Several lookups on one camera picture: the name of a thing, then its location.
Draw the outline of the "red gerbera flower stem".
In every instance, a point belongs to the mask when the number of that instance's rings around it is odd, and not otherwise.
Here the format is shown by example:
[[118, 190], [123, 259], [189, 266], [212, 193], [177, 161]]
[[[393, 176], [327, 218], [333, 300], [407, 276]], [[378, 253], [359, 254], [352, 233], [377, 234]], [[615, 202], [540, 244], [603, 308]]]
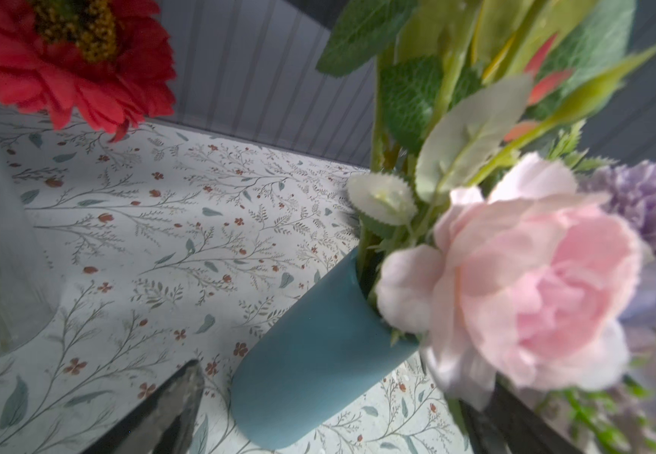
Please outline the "red gerbera flower stem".
[[0, 1], [0, 103], [45, 112], [64, 129], [78, 112], [113, 141], [174, 113], [169, 33], [155, 1]]

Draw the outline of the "dark blue hydrangea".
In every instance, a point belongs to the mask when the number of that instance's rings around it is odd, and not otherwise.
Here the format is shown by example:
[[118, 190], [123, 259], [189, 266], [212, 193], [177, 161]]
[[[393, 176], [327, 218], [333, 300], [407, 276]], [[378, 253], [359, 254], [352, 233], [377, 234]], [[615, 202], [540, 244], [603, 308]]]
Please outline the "dark blue hydrangea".
[[609, 165], [578, 150], [585, 119], [656, 55], [630, 52], [633, 1], [352, 1], [316, 68], [344, 77], [376, 60], [371, 170], [416, 188], [420, 151], [439, 117], [500, 79], [528, 74], [533, 90], [504, 144], [551, 139], [547, 157], [576, 173]]

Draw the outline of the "teal cylindrical vase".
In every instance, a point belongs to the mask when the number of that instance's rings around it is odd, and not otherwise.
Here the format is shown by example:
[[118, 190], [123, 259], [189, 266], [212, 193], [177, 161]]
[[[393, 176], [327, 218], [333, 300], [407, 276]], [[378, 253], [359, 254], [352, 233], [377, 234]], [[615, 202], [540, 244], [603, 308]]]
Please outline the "teal cylindrical vase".
[[231, 415], [260, 448], [299, 441], [418, 350], [391, 329], [360, 287], [356, 251], [318, 280], [269, 328], [237, 367]]

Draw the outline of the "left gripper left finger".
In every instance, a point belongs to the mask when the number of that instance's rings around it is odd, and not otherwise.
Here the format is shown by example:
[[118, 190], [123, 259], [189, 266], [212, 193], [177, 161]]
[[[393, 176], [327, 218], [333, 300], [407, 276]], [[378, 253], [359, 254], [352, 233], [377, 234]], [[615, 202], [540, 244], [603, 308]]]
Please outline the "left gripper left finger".
[[192, 359], [83, 454], [188, 452], [204, 389], [200, 362]]

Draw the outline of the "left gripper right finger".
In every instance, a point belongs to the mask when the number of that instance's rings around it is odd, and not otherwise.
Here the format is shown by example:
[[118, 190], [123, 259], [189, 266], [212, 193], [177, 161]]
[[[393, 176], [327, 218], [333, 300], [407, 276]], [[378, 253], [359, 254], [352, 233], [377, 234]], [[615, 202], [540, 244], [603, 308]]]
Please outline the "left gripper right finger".
[[473, 453], [581, 454], [517, 396], [498, 385], [488, 406], [458, 401]]

